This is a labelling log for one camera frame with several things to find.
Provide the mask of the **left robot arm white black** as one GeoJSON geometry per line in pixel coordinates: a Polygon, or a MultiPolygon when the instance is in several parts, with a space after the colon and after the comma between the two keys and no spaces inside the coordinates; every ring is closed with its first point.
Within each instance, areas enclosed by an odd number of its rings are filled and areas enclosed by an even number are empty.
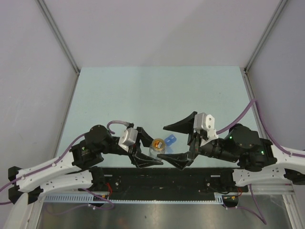
{"type": "Polygon", "coordinates": [[[117,137],[108,125],[95,125],[81,135],[82,141],[73,140],[61,156],[27,169],[9,168],[10,182],[6,186],[10,203],[15,204],[24,193],[31,204],[56,190],[103,189],[107,182],[103,169],[97,166],[104,160],[103,154],[127,156],[137,168],[160,165],[141,151],[141,146],[150,147],[153,139],[142,127],[134,128],[130,123],[125,126],[123,135],[117,137]]]}

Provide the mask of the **clear glass pill bottle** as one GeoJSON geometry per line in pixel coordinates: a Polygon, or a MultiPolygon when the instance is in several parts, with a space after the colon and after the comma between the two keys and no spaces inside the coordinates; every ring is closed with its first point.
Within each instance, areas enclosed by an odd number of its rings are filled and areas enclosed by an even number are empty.
{"type": "Polygon", "coordinates": [[[166,144],[165,141],[161,138],[156,138],[152,141],[149,147],[149,156],[160,160],[157,155],[164,154],[166,151],[166,144]]]}

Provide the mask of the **blue plastic pill organizer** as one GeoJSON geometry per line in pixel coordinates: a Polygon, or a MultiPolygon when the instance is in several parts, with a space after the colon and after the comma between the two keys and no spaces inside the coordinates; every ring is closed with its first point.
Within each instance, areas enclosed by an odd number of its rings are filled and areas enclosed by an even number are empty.
{"type": "Polygon", "coordinates": [[[173,145],[175,142],[177,141],[177,138],[174,135],[170,135],[167,138],[164,139],[166,148],[165,148],[165,152],[166,153],[173,153],[173,150],[171,148],[171,145],[173,145]]]}

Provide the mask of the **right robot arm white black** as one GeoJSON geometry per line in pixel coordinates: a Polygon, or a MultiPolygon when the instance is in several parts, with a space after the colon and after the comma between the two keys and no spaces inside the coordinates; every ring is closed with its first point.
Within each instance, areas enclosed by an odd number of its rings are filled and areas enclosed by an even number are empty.
{"type": "Polygon", "coordinates": [[[220,187],[224,191],[275,178],[289,180],[294,185],[304,185],[304,152],[278,146],[271,138],[260,138],[257,131],[237,121],[226,127],[228,135],[220,138],[214,123],[212,115],[192,112],[183,120],[164,126],[164,130],[187,134],[189,150],[179,154],[166,154],[157,150],[156,156],[148,156],[141,152],[139,143],[135,143],[132,148],[134,165],[142,168],[161,165],[166,161],[184,170],[198,156],[206,156],[238,165],[232,175],[220,179],[220,187]]]}

